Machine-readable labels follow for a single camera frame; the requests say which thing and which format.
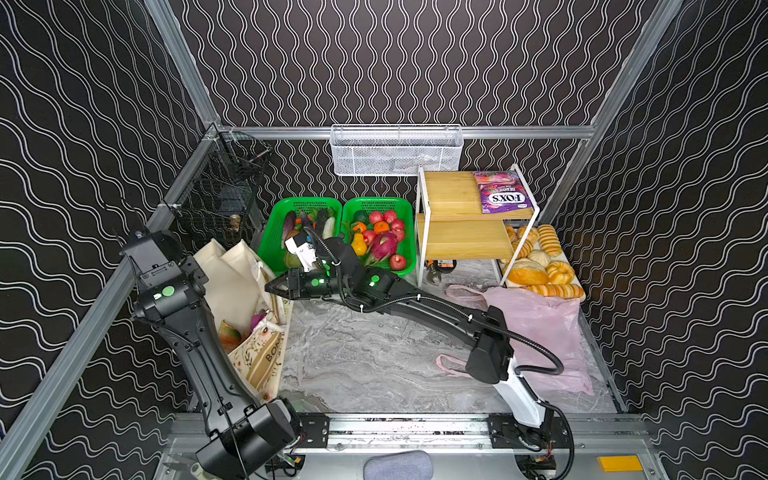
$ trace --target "yellow label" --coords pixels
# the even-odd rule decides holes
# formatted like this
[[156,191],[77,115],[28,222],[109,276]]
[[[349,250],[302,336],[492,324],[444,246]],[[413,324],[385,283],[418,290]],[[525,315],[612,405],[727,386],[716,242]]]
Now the yellow label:
[[643,465],[636,455],[598,457],[603,472],[642,472]]

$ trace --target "white wire basket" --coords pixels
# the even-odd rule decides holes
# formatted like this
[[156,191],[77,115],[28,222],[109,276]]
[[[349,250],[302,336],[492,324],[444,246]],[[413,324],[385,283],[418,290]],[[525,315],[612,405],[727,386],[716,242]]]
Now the white wire basket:
[[459,125],[336,124],[330,143],[336,175],[415,177],[458,170],[464,137]]

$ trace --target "patterned wallpaper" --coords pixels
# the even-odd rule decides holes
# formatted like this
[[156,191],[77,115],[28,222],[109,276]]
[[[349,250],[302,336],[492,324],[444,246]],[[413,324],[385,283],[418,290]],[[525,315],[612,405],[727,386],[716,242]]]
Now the patterned wallpaper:
[[222,122],[583,125],[655,0],[171,0]]
[[768,478],[768,2],[688,0],[560,212],[675,480]]
[[[245,155],[253,141],[238,135],[233,152]],[[541,207],[554,191],[578,140],[470,140],[464,144],[461,170],[506,170],[515,162],[529,179]],[[279,141],[257,191],[265,218],[285,197],[334,197],[342,202],[354,197],[401,197],[415,202],[415,177],[338,177],[327,141]]]
[[[0,0],[0,13],[1,438],[204,127],[141,0]],[[186,405],[169,357],[116,322],[28,476],[151,476],[154,449],[131,436],[161,442]]]

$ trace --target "robotic arm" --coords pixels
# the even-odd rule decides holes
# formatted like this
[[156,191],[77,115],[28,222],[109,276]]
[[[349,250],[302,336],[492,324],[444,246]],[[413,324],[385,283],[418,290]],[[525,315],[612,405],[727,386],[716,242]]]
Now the robotic arm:
[[[311,225],[306,218],[303,218],[303,224]],[[542,448],[549,443],[553,412],[560,417],[563,415],[557,407],[538,398],[522,372],[562,373],[563,364],[557,356],[530,339],[507,330],[504,313],[498,308],[491,307],[484,312],[430,295],[388,270],[363,266],[352,247],[342,239],[324,240],[311,227],[305,227],[305,230],[309,235],[295,236],[292,240],[297,249],[312,250],[308,255],[320,268],[288,270],[266,285],[267,292],[290,300],[329,300],[331,295],[338,293],[341,303],[352,310],[401,316],[456,338],[471,349],[467,373],[494,385],[520,424],[521,439]],[[536,349],[555,367],[520,366],[509,339]],[[572,458],[571,453],[567,469],[570,469]]]
[[134,320],[173,347],[200,400],[210,442],[198,462],[219,478],[246,478],[297,439],[298,415],[285,399],[263,404],[248,393],[214,329],[208,279],[170,232],[137,231],[124,255],[138,280]]

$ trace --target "black wire basket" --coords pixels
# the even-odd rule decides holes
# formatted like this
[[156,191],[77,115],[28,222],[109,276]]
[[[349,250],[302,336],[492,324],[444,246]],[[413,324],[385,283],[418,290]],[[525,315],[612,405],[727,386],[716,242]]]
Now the black wire basket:
[[224,248],[241,240],[253,244],[263,229],[263,215],[255,202],[258,181],[273,149],[256,141],[234,153],[232,142],[217,142],[172,207],[178,230],[199,250],[211,239]]

